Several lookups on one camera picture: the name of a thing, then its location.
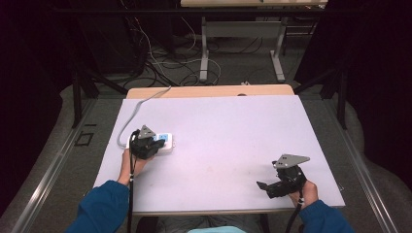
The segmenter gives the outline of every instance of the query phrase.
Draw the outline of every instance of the black curtain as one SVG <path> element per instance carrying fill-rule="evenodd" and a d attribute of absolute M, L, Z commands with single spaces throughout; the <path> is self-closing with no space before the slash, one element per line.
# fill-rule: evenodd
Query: black curtain
<path fill-rule="evenodd" d="M 67 54 L 51 31 L 41 1 L 0 3 L 2 215 L 27 178 L 71 83 Z"/>
<path fill-rule="evenodd" d="M 348 101 L 357 110 L 368 159 L 398 175 L 412 188 L 412 16 L 408 1 L 330 0 L 330 9 L 367 6 L 363 17 L 322 18 L 295 79 L 307 83 L 333 67 L 359 36 L 348 59 Z"/>

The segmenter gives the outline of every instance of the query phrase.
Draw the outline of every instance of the person's left hand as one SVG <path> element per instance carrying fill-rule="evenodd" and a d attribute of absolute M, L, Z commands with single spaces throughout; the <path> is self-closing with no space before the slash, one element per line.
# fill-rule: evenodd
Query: person's left hand
<path fill-rule="evenodd" d="M 151 161 L 154 158 L 152 156 L 149 159 L 140 159 L 136 158 L 136 156 L 133 156 L 133 163 L 135 163 L 134 166 L 134 176 L 139 175 L 140 172 L 142 172 L 143 168 L 145 165 Z M 125 149 L 122 155 L 122 161 L 121 161 L 121 168 L 120 168 L 120 174 L 118 178 L 118 183 L 122 183 L 124 185 L 128 185 L 130 180 L 130 151 L 129 149 Z"/>

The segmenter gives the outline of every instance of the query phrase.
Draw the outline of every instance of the white table surface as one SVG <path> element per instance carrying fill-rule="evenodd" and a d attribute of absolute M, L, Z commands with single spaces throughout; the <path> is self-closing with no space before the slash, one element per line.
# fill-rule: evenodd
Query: white table surface
<path fill-rule="evenodd" d="M 122 149 L 116 139 L 139 100 L 123 100 L 95 186 L 116 180 Z M 145 102 L 122 134 L 146 124 L 172 133 L 176 147 L 158 155 L 135 180 L 138 215 L 268 213 L 292 208 L 269 199 L 257 181 L 279 181 L 271 161 L 283 153 L 309 156 L 299 165 L 330 206 L 345 203 L 298 96 L 159 98 Z"/>

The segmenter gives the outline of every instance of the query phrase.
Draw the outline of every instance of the blue sleeve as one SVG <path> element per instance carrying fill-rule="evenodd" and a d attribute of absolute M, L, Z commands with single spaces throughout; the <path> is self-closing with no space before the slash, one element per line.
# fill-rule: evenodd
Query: blue sleeve
<path fill-rule="evenodd" d="M 321 200 L 307 206 L 299 215 L 305 225 L 304 233 L 355 232 L 338 210 Z"/>
<path fill-rule="evenodd" d="M 116 232 L 128 210 L 127 186 L 107 181 L 79 204 L 78 216 L 66 232 Z"/>

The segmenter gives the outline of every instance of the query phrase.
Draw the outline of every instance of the table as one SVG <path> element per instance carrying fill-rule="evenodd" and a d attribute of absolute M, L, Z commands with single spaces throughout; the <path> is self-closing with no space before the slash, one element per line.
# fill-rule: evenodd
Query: table
<path fill-rule="evenodd" d="M 182 0 L 183 7 L 190 8 L 220 8 L 220 7 L 293 7 L 307 5 L 325 5 L 327 0 Z M 276 79 L 285 82 L 279 53 L 282 47 L 288 18 L 281 21 L 206 21 L 202 18 L 202 60 L 199 79 L 207 80 L 209 52 L 208 37 L 265 37 L 277 38 L 275 50 L 270 51 Z"/>
<path fill-rule="evenodd" d="M 116 139 L 138 99 L 162 89 L 129 91 L 95 186 L 119 174 L 122 149 Z M 141 106 L 121 139 L 143 124 L 156 133 L 172 133 L 176 147 L 158 155 L 135 180 L 135 215 L 291 209 L 289 197 L 269 199 L 256 183 L 279 181 L 271 161 L 282 153 L 311 157 L 300 167 L 318 184 L 321 198 L 330 206 L 345 205 L 300 99 L 288 85 L 172 87 Z"/>

